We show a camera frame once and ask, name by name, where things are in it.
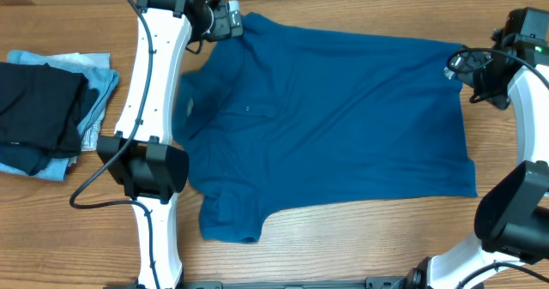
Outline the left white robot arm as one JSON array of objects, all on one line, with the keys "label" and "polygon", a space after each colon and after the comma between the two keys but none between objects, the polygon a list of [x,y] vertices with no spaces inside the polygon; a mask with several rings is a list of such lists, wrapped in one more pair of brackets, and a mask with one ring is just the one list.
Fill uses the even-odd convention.
[{"label": "left white robot arm", "polygon": [[137,288],[177,288],[177,201],[189,156],[172,145],[172,110],[190,44],[242,34],[236,0],[130,0],[137,14],[136,58],[121,116],[97,153],[136,217],[141,267]]}]

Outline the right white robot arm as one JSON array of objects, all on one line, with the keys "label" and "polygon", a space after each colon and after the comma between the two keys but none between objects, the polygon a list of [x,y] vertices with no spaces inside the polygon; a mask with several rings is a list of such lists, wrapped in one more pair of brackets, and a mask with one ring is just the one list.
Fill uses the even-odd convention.
[{"label": "right white robot arm", "polygon": [[546,282],[531,266],[548,257],[548,13],[509,12],[492,35],[492,48],[462,46],[444,74],[470,86],[471,102],[512,107],[517,166],[481,200],[474,233],[446,253],[425,258],[407,276],[384,280],[388,288],[481,288],[508,269]]}]

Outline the blue polo shirt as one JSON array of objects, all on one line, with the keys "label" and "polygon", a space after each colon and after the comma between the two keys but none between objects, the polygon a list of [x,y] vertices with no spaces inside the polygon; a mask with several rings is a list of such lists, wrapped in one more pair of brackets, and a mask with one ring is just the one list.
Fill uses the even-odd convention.
[{"label": "blue polo shirt", "polygon": [[476,194],[455,43],[288,27],[251,13],[183,74],[172,117],[201,234],[254,243],[281,210]]}]

